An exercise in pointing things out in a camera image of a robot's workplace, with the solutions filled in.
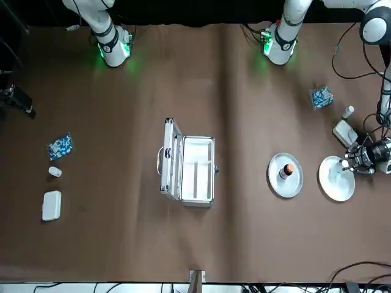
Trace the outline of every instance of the blue snack packet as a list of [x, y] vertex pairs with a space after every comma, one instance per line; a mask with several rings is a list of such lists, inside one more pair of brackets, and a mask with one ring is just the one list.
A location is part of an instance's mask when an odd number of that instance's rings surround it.
[[312, 107], [319, 109], [334, 102], [334, 96], [329, 87], [313, 89], [310, 91]]
[[49, 143], [48, 153], [51, 161], [64, 157], [73, 149], [71, 135], [68, 133]]

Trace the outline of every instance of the white plate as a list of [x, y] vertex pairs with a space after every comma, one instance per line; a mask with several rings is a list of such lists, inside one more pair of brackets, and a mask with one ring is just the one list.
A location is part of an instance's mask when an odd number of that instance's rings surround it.
[[319, 181], [324, 192], [335, 201], [346, 201], [354, 193], [356, 182], [353, 172], [344, 171], [336, 183], [329, 180], [329, 171], [341, 158], [337, 156], [327, 157], [319, 167]]
[[[280, 170], [287, 164], [294, 165], [294, 172], [287, 179], [282, 179]], [[268, 176], [274, 191], [285, 198], [297, 195], [303, 186], [303, 171], [294, 156], [288, 153], [276, 154], [269, 163]]]

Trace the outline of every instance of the case handle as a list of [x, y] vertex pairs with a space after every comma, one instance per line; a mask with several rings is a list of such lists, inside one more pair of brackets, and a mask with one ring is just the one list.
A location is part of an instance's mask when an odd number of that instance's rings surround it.
[[161, 173], [160, 173], [160, 171], [159, 171], [159, 167], [160, 167], [160, 153], [161, 153], [161, 151], [163, 150], [163, 146], [159, 149], [159, 151], [158, 151], [158, 158], [157, 158], [157, 160], [156, 160], [156, 170], [158, 171], [158, 174], [161, 176]]

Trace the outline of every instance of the case lid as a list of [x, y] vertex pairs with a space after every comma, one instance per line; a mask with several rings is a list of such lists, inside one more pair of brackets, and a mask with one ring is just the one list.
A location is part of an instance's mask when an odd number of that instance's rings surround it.
[[164, 123], [160, 191], [176, 200], [180, 199], [182, 137], [175, 119], [167, 118]]

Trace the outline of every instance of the white box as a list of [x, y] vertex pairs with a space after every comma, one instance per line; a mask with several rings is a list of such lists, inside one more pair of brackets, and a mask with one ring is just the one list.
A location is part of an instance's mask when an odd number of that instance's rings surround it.
[[58, 190], [44, 194], [42, 204], [42, 220], [52, 221], [61, 214], [61, 192]]

